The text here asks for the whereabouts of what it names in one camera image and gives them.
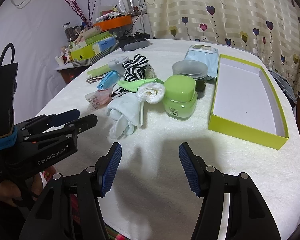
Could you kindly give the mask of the person's left hand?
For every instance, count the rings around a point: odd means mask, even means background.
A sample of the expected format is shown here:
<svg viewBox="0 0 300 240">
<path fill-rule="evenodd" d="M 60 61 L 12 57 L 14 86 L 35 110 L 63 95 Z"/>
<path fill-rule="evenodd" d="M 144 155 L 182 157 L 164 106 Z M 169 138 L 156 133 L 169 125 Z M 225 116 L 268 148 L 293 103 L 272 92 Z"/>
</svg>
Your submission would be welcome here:
<svg viewBox="0 0 300 240">
<path fill-rule="evenodd" d="M 39 195 L 43 190 L 43 182 L 40 174 L 37 174 L 33 178 L 31 185 L 31 191 Z M 16 206 L 12 199 L 21 197 L 21 192 L 17 185 L 10 181 L 4 181 L 0 183 L 0 201 L 3 201 L 11 206 Z"/>
</svg>

